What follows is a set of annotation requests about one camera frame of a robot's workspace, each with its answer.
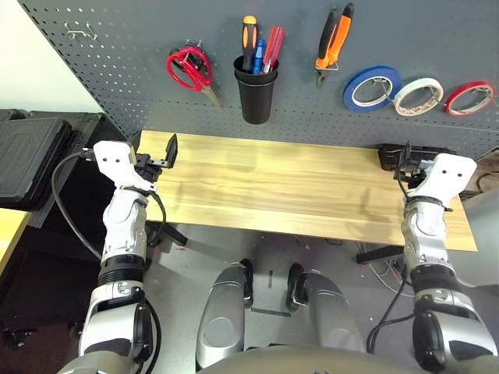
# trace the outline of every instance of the scissors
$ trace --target scissors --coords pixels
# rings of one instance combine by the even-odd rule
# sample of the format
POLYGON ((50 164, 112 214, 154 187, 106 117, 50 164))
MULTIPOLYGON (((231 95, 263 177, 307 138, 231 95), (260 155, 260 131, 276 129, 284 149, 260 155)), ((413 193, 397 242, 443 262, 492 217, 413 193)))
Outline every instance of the scissors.
POLYGON ((211 71, 210 61, 204 52, 199 48, 186 46, 180 51, 174 51, 166 59, 166 69, 168 70, 170 76, 172 76, 172 78, 180 84, 180 86, 186 88, 187 90, 201 92, 207 95, 213 104, 221 108, 221 103, 218 100, 217 95, 215 95, 211 89, 211 84, 213 83, 213 73, 211 71), (180 68, 190 78, 190 81, 185 81, 180 78, 173 69, 173 65, 180 68))

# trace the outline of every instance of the tape roll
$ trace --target tape roll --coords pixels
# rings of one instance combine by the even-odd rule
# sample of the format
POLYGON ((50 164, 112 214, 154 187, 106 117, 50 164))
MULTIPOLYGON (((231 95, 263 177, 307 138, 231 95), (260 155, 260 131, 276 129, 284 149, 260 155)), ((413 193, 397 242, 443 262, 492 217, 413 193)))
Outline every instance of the tape roll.
POLYGON ((445 111, 450 114, 450 115, 472 115, 473 113, 484 109, 488 104, 492 102, 494 99, 496 92, 492 84, 485 82, 483 80, 479 80, 477 82, 470 82, 467 84, 464 84, 460 86, 456 91, 451 93, 451 96, 448 97, 447 101, 445 102, 445 111), (472 90, 485 90, 487 95, 478 103, 475 105, 461 109, 461 110, 455 110, 452 108, 453 103, 460 98, 460 96, 468 93, 469 91, 472 90))
POLYGON ((411 117, 413 115, 421 115, 430 111, 437 105, 442 97, 444 96, 444 89, 442 85, 436 79, 433 78, 421 78, 417 79, 400 89, 395 95, 395 99, 393 100, 393 105, 395 110, 400 115, 405 117, 411 117), (411 93, 417 90, 421 90, 423 88, 433 89, 435 95, 433 95, 426 103, 421 104, 417 107, 413 108, 404 108, 401 106, 401 102, 411 93))
POLYGON ((391 103, 395 94, 402 88, 402 78, 396 69, 390 66, 373 66, 371 68, 365 69, 355 75, 350 82, 346 85, 343 91, 343 102, 345 106, 351 111, 357 111, 361 113, 366 113, 368 111, 375 111, 379 108, 386 107, 391 103), (386 93, 383 93, 377 99, 372 101, 358 101, 355 98, 356 91, 364 83, 372 80, 376 82, 375 79, 383 80, 382 84, 388 84, 386 93))

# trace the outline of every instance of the black pen cup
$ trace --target black pen cup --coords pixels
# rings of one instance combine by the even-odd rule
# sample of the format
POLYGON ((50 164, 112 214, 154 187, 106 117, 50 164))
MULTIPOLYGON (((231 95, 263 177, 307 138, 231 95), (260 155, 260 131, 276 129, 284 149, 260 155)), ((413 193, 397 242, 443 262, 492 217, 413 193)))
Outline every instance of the black pen cup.
POLYGON ((272 91, 278 77, 279 61, 266 74, 249 74, 242 70, 242 56, 234 61, 234 75, 239 85, 242 117, 248 123, 259 125, 271 116, 272 91))

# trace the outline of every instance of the robot leg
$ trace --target robot leg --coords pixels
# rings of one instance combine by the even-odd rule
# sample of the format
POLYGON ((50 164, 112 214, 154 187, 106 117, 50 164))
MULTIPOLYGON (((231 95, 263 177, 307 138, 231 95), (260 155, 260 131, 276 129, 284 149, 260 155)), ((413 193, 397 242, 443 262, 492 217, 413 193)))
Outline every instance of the robot leg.
POLYGON ((252 304, 253 269, 244 259, 225 269, 210 290, 197 332, 197 370, 244 349, 244 308, 252 304))
POLYGON ((321 347, 364 352, 359 328, 350 312, 349 302, 332 280, 301 265, 291 266, 286 305, 291 312, 300 305, 310 308, 310 318, 321 347))

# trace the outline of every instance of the pliers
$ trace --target pliers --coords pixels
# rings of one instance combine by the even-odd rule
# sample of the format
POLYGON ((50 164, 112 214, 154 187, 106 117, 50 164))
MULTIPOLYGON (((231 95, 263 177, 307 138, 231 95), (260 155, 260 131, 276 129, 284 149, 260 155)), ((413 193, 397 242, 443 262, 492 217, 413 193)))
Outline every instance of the pliers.
POLYGON ((352 24, 353 4, 350 2, 343 10, 338 21, 338 10, 334 7, 327 16, 326 24, 320 36, 319 54, 315 60, 317 86, 322 86, 326 71, 338 70, 338 58, 352 24))

